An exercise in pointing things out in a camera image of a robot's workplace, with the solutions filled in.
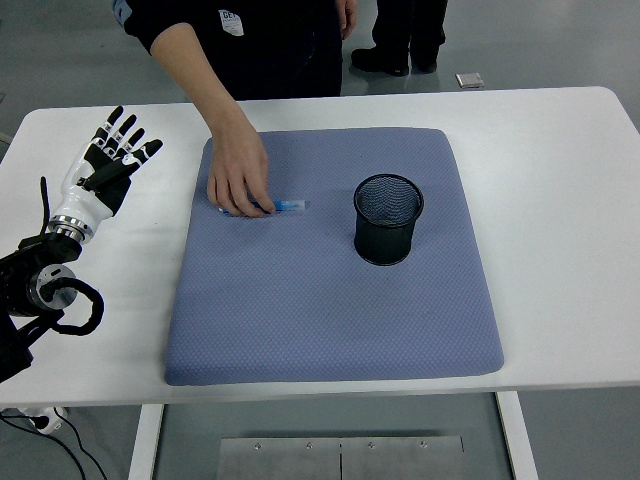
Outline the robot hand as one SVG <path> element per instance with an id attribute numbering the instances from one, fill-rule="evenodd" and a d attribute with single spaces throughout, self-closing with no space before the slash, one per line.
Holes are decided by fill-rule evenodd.
<path id="1" fill-rule="evenodd" d="M 62 202 L 49 219 L 49 231 L 75 231 L 83 239 L 95 234 L 100 223 L 120 209 L 131 176 L 163 146 L 159 139 L 139 145 L 145 130 L 132 131 L 137 117 L 123 114 L 124 108 L 116 107 L 72 162 L 62 182 Z"/>

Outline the person's right hand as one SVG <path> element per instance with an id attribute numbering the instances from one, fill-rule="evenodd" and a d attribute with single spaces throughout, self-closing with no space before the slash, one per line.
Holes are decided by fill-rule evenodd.
<path id="1" fill-rule="evenodd" d="M 259 218 L 273 213 L 275 206 L 267 191 L 269 158 L 244 114 L 229 116 L 214 126 L 212 139 L 209 201 L 234 216 Z"/>

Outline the person's left hand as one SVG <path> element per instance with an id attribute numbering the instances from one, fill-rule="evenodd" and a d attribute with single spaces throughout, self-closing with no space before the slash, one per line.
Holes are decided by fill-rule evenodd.
<path id="1" fill-rule="evenodd" d="M 348 39 L 357 25 L 358 1 L 335 0 L 341 38 Z"/>

